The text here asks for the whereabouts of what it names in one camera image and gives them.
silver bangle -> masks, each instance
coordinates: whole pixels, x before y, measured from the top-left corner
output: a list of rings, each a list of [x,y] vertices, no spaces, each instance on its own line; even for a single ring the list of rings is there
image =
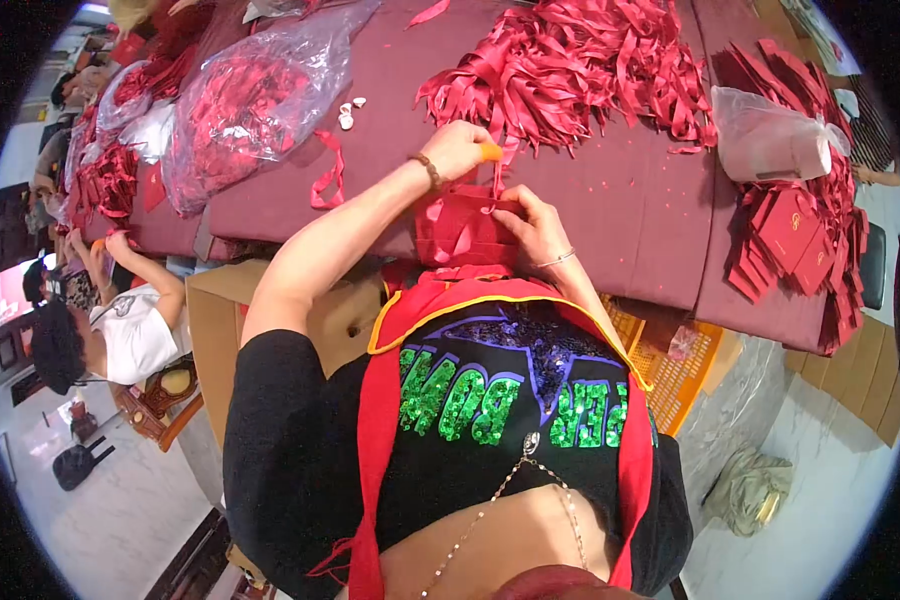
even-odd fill
[[[536,267],[537,269],[542,269],[544,267],[551,267],[553,265],[557,265],[557,264],[564,262],[564,260],[566,260],[567,258],[573,257],[574,255],[576,255],[576,253],[577,253],[576,247],[570,246],[570,251],[565,254],[561,254],[560,256],[558,256],[556,258],[556,260],[551,260],[550,262],[545,262],[542,265],[533,265],[533,266]]]

hair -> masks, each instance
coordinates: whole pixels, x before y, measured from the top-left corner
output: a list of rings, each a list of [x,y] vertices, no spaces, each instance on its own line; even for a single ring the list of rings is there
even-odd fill
[[[63,77],[56,80],[56,85],[54,85],[53,90],[49,92],[49,102],[58,109],[62,109],[63,103],[67,101],[66,96],[63,95],[63,87],[75,77],[77,77],[77,73],[74,73],[73,71],[64,73]]]
[[[40,288],[43,286],[43,273],[47,270],[42,258],[37,258],[24,273],[24,298],[36,308],[43,302]]]
[[[107,6],[120,31],[130,31],[146,21],[156,10],[159,0],[109,0]]]
[[[84,338],[63,300],[52,299],[37,306],[36,313],[30,341],[33,366],[40,381],[63,396],[86,373]]]

orange plastic crate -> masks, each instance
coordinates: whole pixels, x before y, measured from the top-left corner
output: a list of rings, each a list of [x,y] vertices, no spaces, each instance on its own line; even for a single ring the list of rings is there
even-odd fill
[[[644,326],[641,318],[614,308],[609,296],[602,295],[600,299],[620,334],[630,362],[653,385],[653,390],[647,393],[647,404],[653,411],[656,430],[669,436],[677,435],[707,381],[724,329],[694,321],[693,327],[699,335],[690,356],[685,360],[671,360],[648,343],[640,342]]]

black bag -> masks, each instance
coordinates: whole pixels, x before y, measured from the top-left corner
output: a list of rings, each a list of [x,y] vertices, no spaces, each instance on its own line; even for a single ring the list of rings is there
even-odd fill
[[[100,445],[100,442],[106,438],[100,436],[99,439],[91,443],[89,446],[77,444],[69,447],[60,455],[53,459],[53,476],[56,477],[56,483],[60,484],[64,492],[71,492],[74,488],[81,485],[87,475],[93,471],[101,461],[110,455],[110,452],[116,450],[112,445],[103,453],[94,458],[93,450]]]

tv screen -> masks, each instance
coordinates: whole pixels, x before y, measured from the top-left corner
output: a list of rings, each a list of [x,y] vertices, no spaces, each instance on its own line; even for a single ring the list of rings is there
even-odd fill
[[[37,260],[39,259],[24,260],[19,265],[0,272],[0,327],[34,310],[34,306],[24,298],[24,273]],[[57,266],[57,256],[47,254],[43,257],[43,264],[48,269],[54,269]]]

